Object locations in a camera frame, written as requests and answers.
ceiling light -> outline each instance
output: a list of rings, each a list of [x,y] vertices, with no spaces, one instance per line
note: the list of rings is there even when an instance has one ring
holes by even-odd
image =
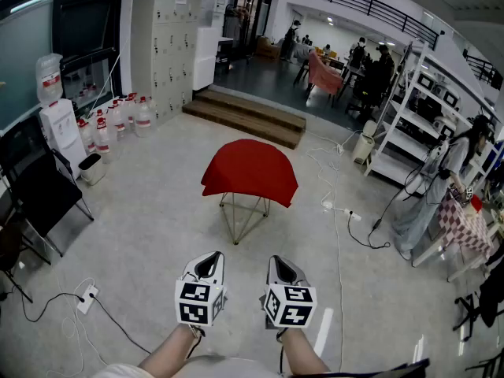
[[[23,4],[19,4],[16,7],[13,7],[10,9],[10,13],[15,13],[16,11],[19,11],[20,9],[25,9],[26,7],[33,6],[35,3],[38,2],[43,2],[44,0],[29,0],[27,2],[24,2]]]

pink chair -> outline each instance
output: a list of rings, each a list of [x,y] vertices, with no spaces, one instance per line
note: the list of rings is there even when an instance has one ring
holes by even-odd
[[[309,97],[314,86],[329,94],[329,99],[332,95],[332,104],[334,105],[334,97],[338,90],[343,85],[343,78],[337,71],[322,63],[317,52],[312,50],[308,55],[308,88],[306,88],[306,98]]]

power outlet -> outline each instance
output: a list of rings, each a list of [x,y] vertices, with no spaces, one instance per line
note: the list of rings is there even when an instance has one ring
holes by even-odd
[[[96,288],[95,286],[93,286],[91,284],[89,286],[87,286],[86,291],[82,295],[84,302],[79,302],[77,304],[77,309],[81,313],[83,313],[84,315],[87,314],[87,311],[90,309],[91,304],[95,301],[95,299],[92,298],[90,296],[90,294],[93,294],[93,296],[95,296],[95,297],[98,295],[98,288]]]

white locker cabinet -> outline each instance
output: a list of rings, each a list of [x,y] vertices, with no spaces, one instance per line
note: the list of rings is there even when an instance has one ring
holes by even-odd
[[[132,88],[157,102],[162,123],[192,100],[201,0],[133,0]]]

dark floor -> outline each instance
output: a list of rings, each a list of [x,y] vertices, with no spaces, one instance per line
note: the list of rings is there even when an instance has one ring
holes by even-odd
[[[328,94],[317,87],[313,89],[306,100],[305,90],[308,86],[308,76],[293,87],[292,84],[298,71],[299,65],[297,64],[287,61],[271,62],[253,57],[250,59],[249,65],[245,60],[234,61],[232,70],[228,74],[216,72],[213,83],[311,113],[350,130],[362,129],[362,124],[345,114],[345,108],[352,97],[350,86],[345,90],[341,99],[335,101],[333,108],[331,107],[332,100],[328,99]]]

